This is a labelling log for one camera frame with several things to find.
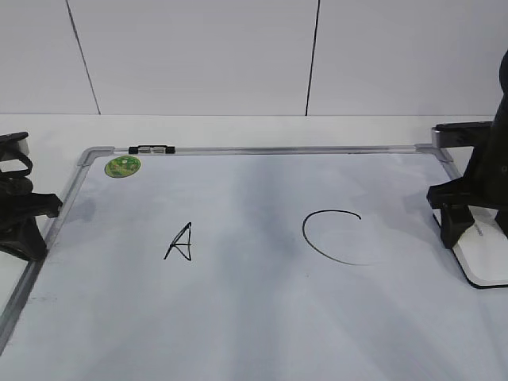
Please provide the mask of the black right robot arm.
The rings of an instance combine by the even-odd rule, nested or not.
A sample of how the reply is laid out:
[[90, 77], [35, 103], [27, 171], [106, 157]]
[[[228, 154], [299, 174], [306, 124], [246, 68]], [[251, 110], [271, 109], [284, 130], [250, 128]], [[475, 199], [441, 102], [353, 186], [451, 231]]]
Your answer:
[[438, 124], [437, 148], [472, 147], [464, 174], [431, 186], [426, 198], [441, 212], [441, 240], [453, 248], [475, 222], [472, 206], [497, 211], [495, 222], [507, 233], [507, 56], [499, 68], [502, 99], [493, 121]]

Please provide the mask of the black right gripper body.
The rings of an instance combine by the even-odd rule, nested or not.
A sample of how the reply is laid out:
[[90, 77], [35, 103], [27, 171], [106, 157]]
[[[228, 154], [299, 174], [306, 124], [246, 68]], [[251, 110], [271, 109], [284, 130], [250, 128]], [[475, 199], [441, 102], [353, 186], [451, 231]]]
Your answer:
[[431, 186], [426, 198], [433, 209], [449, 205], [507, 211], [507, 158], [471, 158], [461, 177]]

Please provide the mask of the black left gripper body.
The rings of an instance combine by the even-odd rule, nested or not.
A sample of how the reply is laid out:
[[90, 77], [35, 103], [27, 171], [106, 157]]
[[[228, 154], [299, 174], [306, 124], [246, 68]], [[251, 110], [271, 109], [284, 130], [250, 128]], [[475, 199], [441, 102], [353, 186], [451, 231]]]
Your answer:
[[28, 178], [32, 161], [21, 152], [2, 152], [1, 161], [18, 160], [25, 169], [1, 171], [1, 238], [40, 235], [37, 217], [58, 217], [63, 205], [56, 194], [33, 192]]

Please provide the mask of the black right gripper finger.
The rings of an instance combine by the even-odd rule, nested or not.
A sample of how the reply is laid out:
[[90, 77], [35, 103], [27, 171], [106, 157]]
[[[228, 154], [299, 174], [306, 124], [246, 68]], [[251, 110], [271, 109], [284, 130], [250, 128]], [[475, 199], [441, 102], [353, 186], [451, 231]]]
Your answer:
[[452, 249], [461, 236], [474, 225], [475, 219], [468, 206], [444, 204], [441, 207], [441, 240]]
[[495, 216], [495, 222], [505, 237], [508, 237], [508, 212], [503, 210], [498, 211]]

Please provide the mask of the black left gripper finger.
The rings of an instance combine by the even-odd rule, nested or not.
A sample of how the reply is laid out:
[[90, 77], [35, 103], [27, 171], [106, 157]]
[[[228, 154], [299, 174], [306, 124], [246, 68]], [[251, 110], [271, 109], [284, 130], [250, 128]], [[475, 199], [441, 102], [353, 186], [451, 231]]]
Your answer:
[[1, 229], [1, 251], [24, 261], [39, 261], [47, 254], [47, 245], [31, 217]]

